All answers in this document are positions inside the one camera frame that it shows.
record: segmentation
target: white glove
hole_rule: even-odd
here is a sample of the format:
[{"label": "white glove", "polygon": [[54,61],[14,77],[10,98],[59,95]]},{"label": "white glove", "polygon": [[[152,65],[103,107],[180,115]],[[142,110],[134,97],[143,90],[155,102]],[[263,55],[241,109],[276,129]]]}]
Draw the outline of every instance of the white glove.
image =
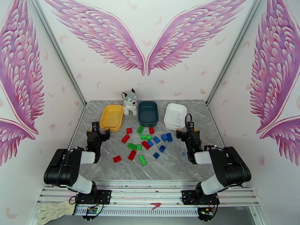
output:
[{"label": "white glove", "polygon": [[44,225],[51,220],[58,219],[64,215],[72,215],[75,209],[75,204],[69,204],[69,201],[64,201],[59,204],[55,203],[42,203],[37,206],[40,212],[36,215],[39,225]]}]

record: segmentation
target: pink feather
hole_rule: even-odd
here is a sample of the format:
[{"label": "pink feather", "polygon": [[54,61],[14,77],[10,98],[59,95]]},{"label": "pink feather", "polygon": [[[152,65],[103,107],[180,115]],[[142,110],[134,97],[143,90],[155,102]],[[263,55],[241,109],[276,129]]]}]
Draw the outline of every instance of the pink feather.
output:
[{"label": "pink feather", "polygon": [[0,118],[0,166],[2,161],[11,159],[12,155],[16,156],[17,147],[21,140],[35,137],[25,128],[12,120]]},{"label": "pink feather", "polygon": [[299,77],[297,28],[282,0],[267,1],[252,64],[251,112],[261,119],[257,133],[278,119]]},{"label": "pink feather", "polygon": [[58,20],[110,63],[126,71],[137,68],[145,74],[144,56],[130,31],[115,15],[74,0],[44,0]]},{"label": "pink feather", "polygon": [[215,0],[176,15],[165,27],[147,58],[147,74],[181,63],[222,31],[246,0]]},{"label": "pink feather", "polygon": [[271,137],[279,145],[279,153],[283,154],[297,166],[300,164],[300,115],[276,122],[261,135],[261,139]]},{"label": "pink feather", "polygon": [[0,33],[0,85],[17,119],[36,134],[35,119],[44,107],[38,47],[27,2],[14,0]]}]

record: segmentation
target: marble tabletop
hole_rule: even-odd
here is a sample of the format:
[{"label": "marble tabletop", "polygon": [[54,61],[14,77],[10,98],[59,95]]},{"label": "marble tabletop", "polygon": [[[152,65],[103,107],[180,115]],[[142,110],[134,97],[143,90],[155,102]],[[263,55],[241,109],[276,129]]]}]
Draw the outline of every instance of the marble tabletop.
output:
[{"label": "marble tabletop", "polygon": [[[137,134],[139,127],[138,118],[132,115],[123,116],[122,127],[118,132],[111,132],[111,137],[102,143],[101,157],[98,163],[81,165],[80,174],[90,180],[117,179],[117,180],[199,180],[203,181],[213,174],[211,165],[193,165],[188,159],[182,158],[183,142],[176,138],[176,132],[165,128],[164,115],[169,103],[182,104],[187,107],[187,112],[192,114],[195,128],[200,130],[202,146],[216,144],[221,146],[220,138],[210,118],[209,112],[203,100],[156,100],[159,113],[159,122],[154,127],[152,136],[160,136],[167,132],[172,133],[173,142],[161,142],[155,144],[148,151],[143,148],[137,151],[133,161],[128,160],[131,152],[127,148],[128,143],[140,144],[140,135]],[[91,101],[76,134],[73,147],[85,147],[86,131],[91,128],[92,121],[101,119],[105,106],[109,104],[123,104],[123,101]],[[121,139],[126,135],[126,128],[133,128],[130,139],[126,144]],[[159,152],[160,145],[166,146],[164,153]],[[160,157],[155,159],[153,154],[158,152]],[[114,163],[113,157],[120,155],[121,162]],[[142,166],[138,156],[143,155],[147,161]]]}]

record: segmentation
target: plush dog ear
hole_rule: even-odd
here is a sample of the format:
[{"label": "plush dog ear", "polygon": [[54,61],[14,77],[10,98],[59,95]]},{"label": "plush dog ear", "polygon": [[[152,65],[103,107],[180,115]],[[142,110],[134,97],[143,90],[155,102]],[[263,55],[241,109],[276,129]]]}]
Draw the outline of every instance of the plush dog ear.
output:
[{"label": "plush dog ear", "polygon": [[125,99],[126,96],[127,96],[127,94],[123,92],[122,93],[122,98]]}]

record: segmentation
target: white tray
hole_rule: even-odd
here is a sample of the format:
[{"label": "white tray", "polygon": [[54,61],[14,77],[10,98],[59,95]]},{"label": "white tray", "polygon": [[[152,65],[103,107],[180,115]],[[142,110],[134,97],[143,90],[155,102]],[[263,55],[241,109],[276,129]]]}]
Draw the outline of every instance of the white tray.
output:
[{"label": "white tray", "polygon": [[165,127],[170,130],[182,129],[185,126],[187,108],[176,103],[168,104],[165,114]]}]

